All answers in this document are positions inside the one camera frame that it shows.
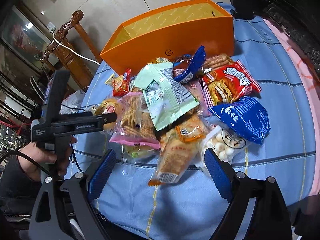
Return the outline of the person left hand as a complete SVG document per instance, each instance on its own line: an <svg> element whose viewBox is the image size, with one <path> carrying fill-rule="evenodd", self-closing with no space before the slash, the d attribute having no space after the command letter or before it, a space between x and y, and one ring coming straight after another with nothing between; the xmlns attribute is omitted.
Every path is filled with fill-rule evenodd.
<svg viewBox="0 0 320 240"><path fill-rule="evenodd" d="M58 165L58 174L59 176L63 177L67 173L67 167L69 165L69 158L72 154L72 145L77 142L75 137L71 137L70 145L68 146L65 157L61 161L61 163ZM36 146L35 142L30 142L27 146L20 149L20 152L27 155L34 161L36 161L39 164L53 164L57 160L57 156L53 154L52 152L44 151ZM25 172L25 174L33 181L40 181L41 175L40 170L32 164L27 159L18 156L17 160L22 168L22 170Z"/></svg>

